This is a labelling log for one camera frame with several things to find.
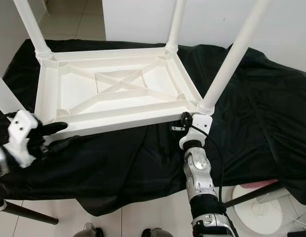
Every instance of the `tiled floor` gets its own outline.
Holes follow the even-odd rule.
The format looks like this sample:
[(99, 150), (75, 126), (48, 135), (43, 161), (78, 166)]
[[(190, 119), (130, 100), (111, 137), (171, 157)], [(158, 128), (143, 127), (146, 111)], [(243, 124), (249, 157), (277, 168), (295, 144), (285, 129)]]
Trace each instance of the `tiled floor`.
[[(105, 40), (105, 27), (101, 0), (49, 0), (49, 15), (40, 27), (49, 40)], [(224, 201), (231, 199), (233, 187), (224, 187)], [(306, 206), (294, 197), (279, 199), (285, 213), (280, 230), (273, 237), (285, 237), (289, 231), (302, 231), (303, 227), (291, 218), (306, 223)], [(186, 191), (169, 197), (127, 205), (114, 213), (93, 217), (74, 199), (47, 201), (12, 201), (29, 209), (59, 218), (56, 226), (0, 212), (0, 237), (71, 237), (85, 222), (102, 227), (108, 237), (140, 237), (145, 228), (162, 227), (174, 237), (191, 237), (191, 211)], [(259, 237), (246, 228), (228, 209), (240, 237)]]
[(49, 0), (40, 22), (46, 40), (106, 40), (101, 0)]
[[(224, 187), (223, 201), (231, 197), (233, 187)], [(291, 218), (303, 217), (306, 223), (306, 206), (292, 196), (279, 199), (283, 216), (282, 226), (271, 237), (285, 237), (289, 231), (302, 231), (303, 227)], [(16, 217), (0, 212), (0, 237), (71, 237), (80, 231), (85, 222), (102, 227), (108, 237), (140, 237), (145, 228), (161, 227), (174, 237), (192, 237), (191, 212), (186, 191), (146, 202), (127, 205), (114, 213), (93, 217), (83, 210), (74, 199), (23, 201), (23, 206), (59, 218), (58, 225)], [(234, 209), (228, 208), (240, 237), (261, 237), (246, 228), (236, 216)]]

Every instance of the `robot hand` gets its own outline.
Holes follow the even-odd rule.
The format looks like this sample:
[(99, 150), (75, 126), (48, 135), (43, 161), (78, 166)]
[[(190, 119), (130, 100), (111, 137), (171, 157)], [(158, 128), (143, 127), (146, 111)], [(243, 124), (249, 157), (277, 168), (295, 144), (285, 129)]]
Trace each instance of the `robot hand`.
[(7, 115), (13, 117), (8, 127), (9, 142), (0, 146), (0, 176), (26, 168), (36, 159), (42, 159), (50, 150), (44, 145), (43, 136), (67, 128), (65, 122), (42, 125), (35, 115), (20, 110)]

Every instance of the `black cable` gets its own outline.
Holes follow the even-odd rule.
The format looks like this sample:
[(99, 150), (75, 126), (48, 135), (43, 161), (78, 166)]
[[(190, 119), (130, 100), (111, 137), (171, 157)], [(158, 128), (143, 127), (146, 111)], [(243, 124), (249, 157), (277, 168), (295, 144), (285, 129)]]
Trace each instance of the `black cable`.
[[(220, 157), (220, 166), (221, 166), (221, 176), (220, 176), (220, 181), (219, 181), (219, 202), (221, 204), (223, 204), (223, 202), (222, 202), (222, 186), (223, 186), (223, 177), (224, 177), (224, 166), (223, 166), (223, 158), (222, 158), (219, 146), (217, 145), (217, 143), (211, 137), (209, 137), (208, 133), (202, 131), (200, 128), (197, 128), (193, 125), (191, 125), (191, 127), (193, 129), (197, 130), (198, 132), (201, 132), (203, 135), (205, 135), (212, 142), (212, 144), (216, 147), (216, 149), (218, 151), (218, 154), (219, 154), (219, 157)], [(235, 236), (239, 237), (232, 220), (229, 218), (229, 216), (227, 215), (226, 212), (224, 212), (223, 214), (227, 217), (227, 219), (229, 221), (229, 224), (231, 226), (231, 229), (234, 231)]]

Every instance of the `black cloth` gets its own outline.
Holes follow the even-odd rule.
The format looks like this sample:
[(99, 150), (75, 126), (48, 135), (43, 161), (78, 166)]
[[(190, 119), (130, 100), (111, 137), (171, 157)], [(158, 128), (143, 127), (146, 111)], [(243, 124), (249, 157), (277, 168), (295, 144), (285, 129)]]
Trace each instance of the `black cloth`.
[[(161, 47), (115, 41), (47, 40), (54, 52)], [(178, 55), (201, 96), (229, 49), (180, 46)], [(4, 81), (34, 110), (39, 63), (29, 40), (20, 47)], [(178, 121), (81, 137), (58, 156), (0, 177), (0, 198), (76, 198), (93, 215), (131, 202), (160, 198), (185, 188), (183, 136)], [(0, 113), (0, 143), (8, 122)], [(306, 73), (268, 60), (249, 49), (220, 97), (210, 136), (224, 158), (224, 186), (277, 179), (306, 204)], [(218, 152), (206, 143), (217, 186)]]

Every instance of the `black pole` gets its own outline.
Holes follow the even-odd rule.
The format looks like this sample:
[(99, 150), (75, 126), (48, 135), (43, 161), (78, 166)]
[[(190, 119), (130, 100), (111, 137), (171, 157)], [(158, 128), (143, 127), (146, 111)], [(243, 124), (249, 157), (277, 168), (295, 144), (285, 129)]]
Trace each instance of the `black pole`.
[(281, 188), (283, 188), (283, 185), (279, 181), (277, 181), (272, 184), (266, 185), (260, 189), (257, 189), (255, 191), (252, 191), (248, 194), (232, 199), (231, 201), (227, 201), (226, 203), (224, 203), (224, 205), (226, 206), (226, 208), (228, 208), (230, 206), (234, 206), (239, 203), (248, 201), (250, 199), (257, 198), (261, 195), (268, 194), (270, 192), (276, 191)]
[(18, 216), (23, 216), (23, 217), (33, 219), (36, 221), (42, 221), (42, 222), (49, 223), (52, 225), (56, 225), (59, 223), (59, 220), (56, 218), (46, 216), (39, 212), (35, 212), (27, 208), (24, 208), (22, 206), (12, 204), (3, 199), (0, 199), (0, 211), (18, 215)]

